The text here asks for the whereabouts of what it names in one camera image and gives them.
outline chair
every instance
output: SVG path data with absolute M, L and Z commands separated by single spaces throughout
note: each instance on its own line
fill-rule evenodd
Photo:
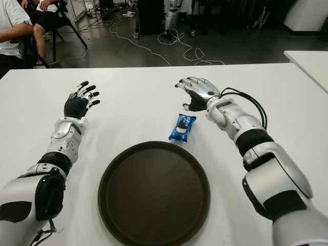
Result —
M 35 45 L 31 43 L 32 41 L 32 34 L 30 35 L 26 35 L 24 37 L 20 37 L 20 38 L 17 38 L 17 39 L 13 39 L 10 41 L 10 43 L 12 44 L 16 44 L 16 43 L 19 43 L 19 42 L 23 42 L 24 44 L 24 51 L 23 51 L 23 61 L 24 61 L 24 64 L 25 64 L 25 68 L 33 68 L 33 66 L 36 64 L 36 59 L 35 61 L 33 61 L 33 63 L 31 64 L 30 63 L 30 60 L 29 59 L 29 56 L 27 55 L 27 51 L 30 50 L 33 55 L 46 67 L 46 68 L 50 68 L 49 65 L 46 63 L 45 60 L 43 60 L 43 58 L 39 55 L 39 53 L 37 52 L 37 50 L 35 49 Z
M 37 5 L 33 2 L 33 0 L 29 0 L 29 3 L 31 6 L 33 6 L 34 9 L 36 9 Z M 73 24 L 71 23 L 70 19 L 65 15 L 65 12 L 68 13 L 68 10 L 66 8 L 67 3 L 61 0 L 60 2 L 55 4 L 57 7 L 57 11 L 55 12 L 54 22 L 58 23 L 57 26 L 53 30 L 50 30 L 52 32 L 52 47 L 53 47 L 53 61 L 56 61 L 56 36 L 58 36 L 61 41 L 64 41 L 63 37 L 57 32 L 57 29 L 63 26 L 70 26 L 78 39 L 82 42 L 84 47 L 88 49 L 87 44 L 84 42 L 78 31 L 75 29 Z

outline snack package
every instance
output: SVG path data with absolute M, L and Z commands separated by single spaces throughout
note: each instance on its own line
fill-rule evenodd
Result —
M 179 141 L 187 142 L 188 133 L 191 130 L 191 127 L 196 120 L 196 116 L 187 116 L 183 114 L 179 114 L 178 122 L 173 129 L 169 140 L 177 139 Z

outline white wall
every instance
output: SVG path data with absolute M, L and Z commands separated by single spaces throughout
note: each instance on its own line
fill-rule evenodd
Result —
M 328 16 L 328 0 L 298 0 L 284 24 L 293 31 L 319 31 Z

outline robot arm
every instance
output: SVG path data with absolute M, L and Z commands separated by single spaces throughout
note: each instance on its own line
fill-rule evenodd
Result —
M 191 96 L 186 110 L 207 110 L 207 118 L 234 141 L 248 171 L 243 188 L 255 210 L 273 222 L 275 246 L 328 245 L 328 218 L 312 203 L 311 186 L 286 151 L 268 135 L 261 122 L 221 97 L 203 78 L 189 77 L 175 87 Z
M 62 210 L 66 177 L 87 129 L 86 112 L 100 101 L 95 86 L 80 84 L 65 103 L 48 150 L 37 164 L 0 191 L 0 246 L 29 246 L 55 232 L 52 218 Z M 42 228 L 49 221 L 51 229 Z

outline concrete floor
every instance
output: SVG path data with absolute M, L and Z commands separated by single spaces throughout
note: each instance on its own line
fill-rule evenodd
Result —
M 94 23 L 99 18 L 99 25 L 93 26 L 81 36 L 89 47 L 89 53 L 82 59 L 61 61 L 52 64 L 52 68 L 102 68 L 102 67 L 155 67 L 168 66 L 160 57 L 149 51 L 132 45 L 110 33 L 111 22 L 101 24 L 99 16 L 90 18 L 84 16 L 77 24 L 78 28 Z M 133 39 L 135 19 L 121 17 L 115 22 L 112 30 L 123 37 L 130 38 L 136 44 L 148 47 L 153 52 L 161 54 L 173 66 L 192 66 L 195 61 L 187 61 L 183 53 L 188 47 L 182 44 L 162 45 L 157 41 L 157 35 L 142 35 Z M 283 55 L 284 50 L 322 50 L 328 51 L 328 42 L 321 42 L 315 36 L 290 36 L 280 28 L 230 29 L 226 36 L 221 36 L 216 27 L 209 27 L 208 35 L 197 33 L 190 35 L 191 28 L 187 23 L 178 23 L 178 30 L 186 35 L 182 41 L 190 46 L 199 47 L 205 53 L 207 60 L 221 60 L 225 64 L 256 64 L 285 63 L 289 60 Z M 57 60 L 81 57 L 85 53 L 82 43 L 67 27 L 59 29 L 64 41 L 57 39 Z M 48 42 L 48 62 L 52 62 L 52 39 Z M 194 59 L 194 50 L 187 54 Z

